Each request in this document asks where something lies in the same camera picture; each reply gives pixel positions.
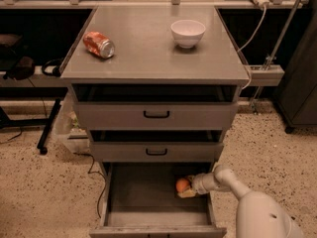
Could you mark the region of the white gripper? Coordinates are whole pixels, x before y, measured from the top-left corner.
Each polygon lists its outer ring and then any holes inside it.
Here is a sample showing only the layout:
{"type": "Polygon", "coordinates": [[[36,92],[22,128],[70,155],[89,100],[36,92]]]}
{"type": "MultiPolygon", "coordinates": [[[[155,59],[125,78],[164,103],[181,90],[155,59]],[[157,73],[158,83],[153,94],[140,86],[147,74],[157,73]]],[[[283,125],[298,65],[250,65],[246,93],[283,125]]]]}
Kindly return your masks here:
{"type": "Polygon", "coordinates": [[[209,177],[207,174],[199,174],[197,176],[186,176],[185,177],[189,182],[192,182],[192,188],[189,188],[183,192],[179,192],[177,195],[180,198],[193,198],[197,194],[206,194],[209,193],[210,183],[209,177]]]}

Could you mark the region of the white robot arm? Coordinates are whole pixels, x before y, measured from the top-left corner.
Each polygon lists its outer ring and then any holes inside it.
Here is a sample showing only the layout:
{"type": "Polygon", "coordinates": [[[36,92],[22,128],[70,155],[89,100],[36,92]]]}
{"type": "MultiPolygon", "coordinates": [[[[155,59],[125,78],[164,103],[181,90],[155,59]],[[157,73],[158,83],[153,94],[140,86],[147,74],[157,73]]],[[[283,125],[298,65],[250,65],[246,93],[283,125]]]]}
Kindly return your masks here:
{"type": "Polygon", "coordinates": [[[251,190],[234,171],[219,165],[213,172],[179,178],[177,195],[190,198],[214,191],[230,191],[238,200],[236,238],[304,238],[299,225],[271,196],[251,190]]]}

